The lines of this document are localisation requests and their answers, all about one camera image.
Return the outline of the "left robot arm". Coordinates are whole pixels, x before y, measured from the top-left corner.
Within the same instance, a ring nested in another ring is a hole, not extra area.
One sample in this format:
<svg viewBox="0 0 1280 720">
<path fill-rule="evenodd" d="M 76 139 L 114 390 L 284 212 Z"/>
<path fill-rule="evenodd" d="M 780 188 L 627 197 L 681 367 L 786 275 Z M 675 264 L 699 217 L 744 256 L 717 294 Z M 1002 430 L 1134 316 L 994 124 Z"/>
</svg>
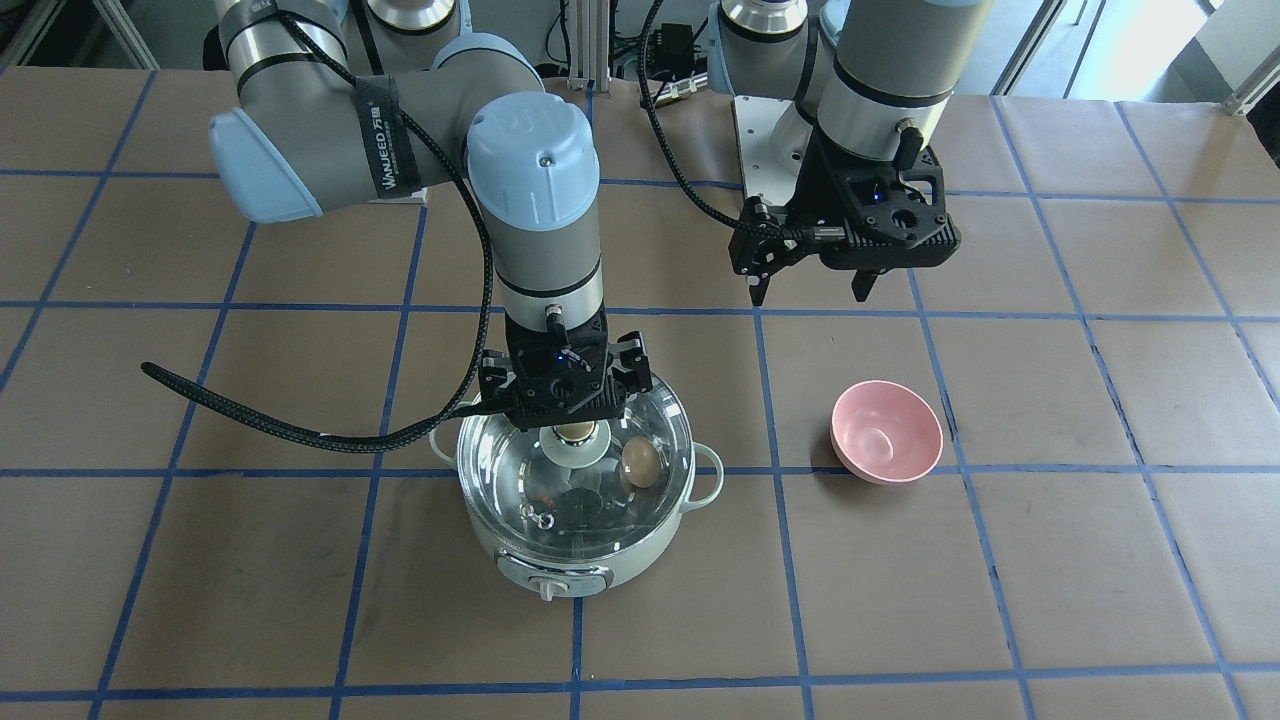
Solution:
<svg viewBox="0 0 1280 720">
<path fill-rule="evenodd" d="M 987 1 L 714 1 L 708 79 L 732 99 L 744 181 L 730 263 L 754 306 L 806 258 L 858 301 L 959 249 L 931 147 Z"/>
</svg>

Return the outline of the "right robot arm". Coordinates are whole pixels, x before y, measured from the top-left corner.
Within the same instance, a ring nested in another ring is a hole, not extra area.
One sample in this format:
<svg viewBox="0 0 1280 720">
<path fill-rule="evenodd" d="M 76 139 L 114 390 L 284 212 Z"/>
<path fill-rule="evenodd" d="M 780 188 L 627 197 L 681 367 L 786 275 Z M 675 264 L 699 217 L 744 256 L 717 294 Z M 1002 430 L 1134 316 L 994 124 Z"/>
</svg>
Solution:
<svg viewBox="0 0 1280 720">
<path fill-rule="evenodd" d="M 451 40 L 426 70 L 357 76 L 332 1 L 219 1 L 239 106 L 212 118 L 212 156 L 259 224 L 320 217 L 465 178 L 506 310 L 486 398 L 512 421 L 620 416 L 652 388 L 637 334 L 608 338 L 600 167 L 580 108 L 549 94 L 508 41 Z"/>
</svg>

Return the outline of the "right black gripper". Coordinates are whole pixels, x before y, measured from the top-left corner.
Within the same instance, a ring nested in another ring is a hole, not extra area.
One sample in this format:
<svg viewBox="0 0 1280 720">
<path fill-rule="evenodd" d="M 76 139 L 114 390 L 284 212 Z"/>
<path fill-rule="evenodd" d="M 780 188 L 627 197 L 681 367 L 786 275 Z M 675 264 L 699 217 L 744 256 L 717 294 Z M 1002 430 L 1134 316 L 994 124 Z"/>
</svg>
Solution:
<svg viewBox="0 0 1280 720">
<path fill-rule="evenodd" d="M 643 332 L 631 331 L 608 341 L 604 310 L 582 324 L 535 331 L 506 319 L 509 351 L 484 350 L 477 370 L 480 396 L 488 404 L 513 404 L 524 383 L 547 386 L 554 379 L 573 386 L 600 386 L 607 379 L 608 406 L 621 409 L 636 395 L 653 391 L 654 378 Z"/>
</svg>

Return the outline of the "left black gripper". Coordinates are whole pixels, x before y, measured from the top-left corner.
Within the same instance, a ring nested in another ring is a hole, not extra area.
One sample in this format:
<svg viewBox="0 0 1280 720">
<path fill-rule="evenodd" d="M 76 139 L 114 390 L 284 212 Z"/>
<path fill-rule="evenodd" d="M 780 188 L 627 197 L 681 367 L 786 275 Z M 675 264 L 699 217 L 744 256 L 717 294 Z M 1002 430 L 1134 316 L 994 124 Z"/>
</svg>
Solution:
<svg viewBox="0 0 1280 720">
<path fill-rule="evenodd" d="M 844 231 L 841 240 L 818 238 L 817 252 L 828 268 L 855 270 L 850 290 L 859 304 L 884 269 L 925 265 L 925 199 L 908 186 L 923 177 L 915 169 L 924 136 L 906 129 L 890 145 L 890 160 L 865 159 L 814 131 L 790 200 L 794 224 Z M 728 245 L 754 307 L 764 305 L 771 277 L 801 259 L 801 231 L 776 210 L 762 196 L 745 199 Z"/>
</svg>

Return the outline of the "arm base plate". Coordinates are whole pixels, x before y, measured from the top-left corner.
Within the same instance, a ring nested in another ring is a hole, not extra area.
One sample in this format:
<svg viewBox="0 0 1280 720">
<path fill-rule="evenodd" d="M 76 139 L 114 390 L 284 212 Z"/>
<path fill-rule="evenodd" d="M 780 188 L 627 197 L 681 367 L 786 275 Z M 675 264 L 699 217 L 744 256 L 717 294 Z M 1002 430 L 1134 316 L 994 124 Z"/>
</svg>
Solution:
<svg viewBox="0 0 1280 720">
<path fill-rule="evenodd" d="M 744 196 L 769 205 L 791 200 L 812 124 L 794 102 L 772 97 L 732 97 Z"/>
</svg>

